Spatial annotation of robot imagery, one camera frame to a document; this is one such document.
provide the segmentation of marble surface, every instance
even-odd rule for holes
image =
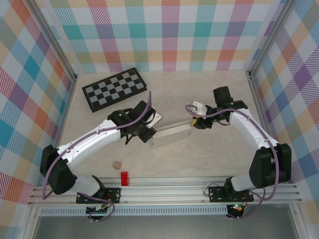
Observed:
[[[81,88],[111,75],[80,74],[61,144],[95,128],[115,110],[147,101],[148,92],[143,92],[92,113]],[[234,100],[243,100],[259,120],[244,71],[141,72],[141,76],[152,91],[153,107],[163,115],[156,127],[191,119],[184,106],[192,101],[214,107],[212,91],[221,86],[228,86]],[[121,171],[128,171],[130,177],[232,176],[247,172],[255,153],[235,127],[217,123],[211,130],[194,128],[187,139],[159,148],[151,148],[137,137],[124,143],[122,138],[106,145],[76,171],[97,177],[120,177]],[[112,167],[115,160],[122,163],[120,171]]]

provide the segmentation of chessboard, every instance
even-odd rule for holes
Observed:
[[[146,91],[146,84],[136,68],[129,69],[82,88],[94,113],[138,93]]]

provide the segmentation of small wooden cube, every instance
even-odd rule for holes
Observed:
[[[119,161],[114,161],[114,163],[113,163],[113,168],[115,168],[115,169],[117,169],[117,170],[120,170],[121,167],[122,167],[121,162],[119,162]]]

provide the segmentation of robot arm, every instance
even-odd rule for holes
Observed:
[[[120,125],[130,124],[137,120],[147,106],[147,103],[141,101],[134,109],[115,111],[99,126],[82,137],[58,148],[54,148],[52,145],[47,146],[43,150],[40,166],[40,172],[44,177],[53,161],[60,156],[48,176],[48,184],[53,192],[59,195],[67,191],[73,191],[98,199],[105,198],[106,191],[100,180],[95,176],[86,177],[76,174],[75,168],[86,157],[101,147],[122,137],[127,138],[126,144],[134,136],[138,136],[143,142],[147,142],[156,133],[153,125],[162,119],[152,107],[148,107],[141,120],[135,124],[116,129]]]
[[[227,120],[234,125],[248,141],[253,150],[256,150],[249,172],[243,175],[228,178],[224,188],[229,199],[234,199],[237,192],[263,188],[275,184],[275,162],[269,143],[275,148],[279,161],[279,183],[287,182],[291,177],[291,149],[287,144],[279,144],[270,137],[252,117],[248,107],[242,101],[233,101],[228,87],[217,88],[213,91],[216,108],[205,106],[198,102],[191,103],[190,111],[194,115],[213,115],[224,109],[235,109],[226,111],[213,117],[199,117],[193,122],[198,129],[211,128],[213,123],[220,120]]]

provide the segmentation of red block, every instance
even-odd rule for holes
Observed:
[[[129,185],[129,173],[128,172],[121,172],[121,184],[122,184],[122,186]]]

